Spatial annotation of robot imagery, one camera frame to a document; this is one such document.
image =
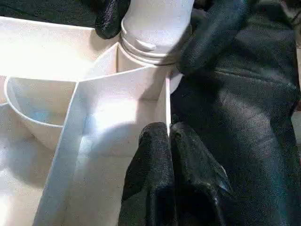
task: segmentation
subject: gloved hand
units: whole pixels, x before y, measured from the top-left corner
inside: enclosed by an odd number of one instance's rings
[[[237,197],[227,216],[232,225],[301,225],[301,167],[290,120],[300,87],[283,3],[260,1],[236,34],[231,18],[218,19],[222,13],[212,26],[200,23],[171,95],[173,123],[190,125],[227,171]]]
[[[224,226],[233,201],[224,169],[193,129],[175,124],[169,141],[166,125],[153,123],[128,167],[119,225]]]
[[[121,21],[130,5],[130,0],[103,0],[95,21],[96,33],[103,39],[115,37],[121,30]]]

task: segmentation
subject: plastic tray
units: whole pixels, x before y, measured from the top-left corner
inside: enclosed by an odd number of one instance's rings
[[[0,225],[116,225],[141,129],[170,124],[171,68],[90,28],[0,23]]]

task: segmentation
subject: gloved finger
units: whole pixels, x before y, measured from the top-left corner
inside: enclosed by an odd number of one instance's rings
[[[177,65],[179,71],[189,75],[204,67],[227,47],[250,13],[257,0],[220,0],[209,9],[207,20],[197,27]]]
[[[170,139],[180,225],[228,225],[223,206],[234,195],[224,168],[188,125],[173,125]]]
[[[115,37],[121,30],[121,21],[130,5],[130,0],[105,0],[95,21],[96,33],[103,39]]]
[[[126,173],[119,226],[175,225],[174,173],[167,127],[146,126]]]

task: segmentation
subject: white plastic bottle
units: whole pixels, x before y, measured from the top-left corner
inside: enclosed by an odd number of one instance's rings
[[[191,33],[194,0],[131,0],[122,20],[125,49],[138,60],[173,64]]]

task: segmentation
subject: leather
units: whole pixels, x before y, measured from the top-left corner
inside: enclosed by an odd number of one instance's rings
[[[190,125],[225,168],[237,197],[227,218],[232,225],[301,225],[290,120],[300,87],[294,33],[280,3],[256,4],[232,42],[203,62],[172,94],[173,121]]]

